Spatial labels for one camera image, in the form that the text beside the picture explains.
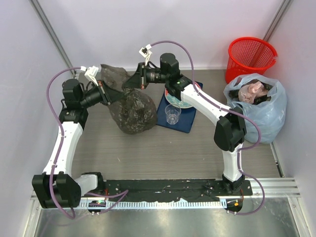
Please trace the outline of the black plastic trash bag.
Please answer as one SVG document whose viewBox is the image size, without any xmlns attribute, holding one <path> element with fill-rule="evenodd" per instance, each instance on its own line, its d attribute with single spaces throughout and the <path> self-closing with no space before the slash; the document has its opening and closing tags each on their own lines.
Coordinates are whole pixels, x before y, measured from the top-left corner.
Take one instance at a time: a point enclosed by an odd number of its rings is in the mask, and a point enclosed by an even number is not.
<svg viewBox="0 0 316 237">
<path fill-rule="evenodd" d="M 158 120 L 154 101 L 147 94 L 133 88 L 124 88 L 130 74 L 120 67 L 101 65 L 101 79 L 124 97 L 108 106 L 112 119 L 125 134 L 134 135 L 152 129 Z"/>
</svg>

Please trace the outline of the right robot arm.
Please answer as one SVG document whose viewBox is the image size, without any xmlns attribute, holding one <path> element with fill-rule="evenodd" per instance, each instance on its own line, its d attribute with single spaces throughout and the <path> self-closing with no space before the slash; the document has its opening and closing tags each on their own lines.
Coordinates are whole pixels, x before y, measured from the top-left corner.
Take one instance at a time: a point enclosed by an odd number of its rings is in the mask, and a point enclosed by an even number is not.
<svg viewBox="0 0 316 237">
<path fill-rule="evenodd" d="M 245 180 L 238 154 L 246 135 L 241 109 L 231 109 L 203 92 L 197 83 L 181 74 L 179 62 L 172 53 L 160 56 L 159 67 L 152 62 L 139 63 L 123 87 L 146 89 L 150 83 L 163 83 L 170 95 L 193 106 L 216 126 L 214 142 L 222 150 L 224 160 L 223 189 L 229 195 L 236 194 Z"/>
</svg>

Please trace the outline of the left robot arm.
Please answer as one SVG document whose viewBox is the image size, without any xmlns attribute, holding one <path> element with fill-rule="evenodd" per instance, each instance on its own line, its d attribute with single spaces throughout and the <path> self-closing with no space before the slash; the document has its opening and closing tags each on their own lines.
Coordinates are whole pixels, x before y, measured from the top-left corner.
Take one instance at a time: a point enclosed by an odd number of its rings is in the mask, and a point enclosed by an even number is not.
<svg viewBox="0 0 316 237">
<path fill-rule="evenodd" d="M 90 192 L 100 197 L 105 191 L 100 172 L 86 172 L 79 178 L 71 175 L 72 163 L 78 141 L 88 118 L 89 107 L 98 103 L 110 105 L 124 97 L 124 93 L 110 88 L 99 80 L 89 90 L 84 90 L 77 79 L 62 84 L 63 108 L 59 114 L 59 131 L 52 155 L 42 174 L 34 175 L 32 186 L 43 208 L 74 208 L 82 196 Z"/>
</svg>

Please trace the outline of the red mesh trash bin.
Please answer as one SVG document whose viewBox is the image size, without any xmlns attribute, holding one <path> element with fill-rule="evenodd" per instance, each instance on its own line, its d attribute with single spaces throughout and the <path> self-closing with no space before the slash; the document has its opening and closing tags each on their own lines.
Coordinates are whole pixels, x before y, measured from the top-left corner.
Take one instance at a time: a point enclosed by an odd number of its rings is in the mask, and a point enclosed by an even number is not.
<svg viewBox="0 0 316 237">
<path fill-rule="evenodd" d="M 240 75 L 264 74 L 277 60 L 275 48 L 268 42 L 254 37 L 241 37 L 228 48 L 225 82 L 230 83 Z"/>
</svg>

